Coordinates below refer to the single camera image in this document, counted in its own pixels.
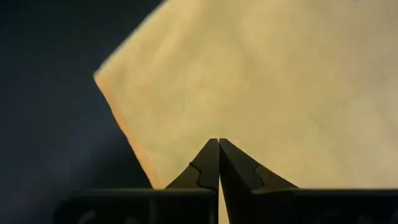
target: dark background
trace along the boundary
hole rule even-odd
[[[93,80],[160,0],[0,5],[0,223],[50,223],[88,187],[150,187]]]

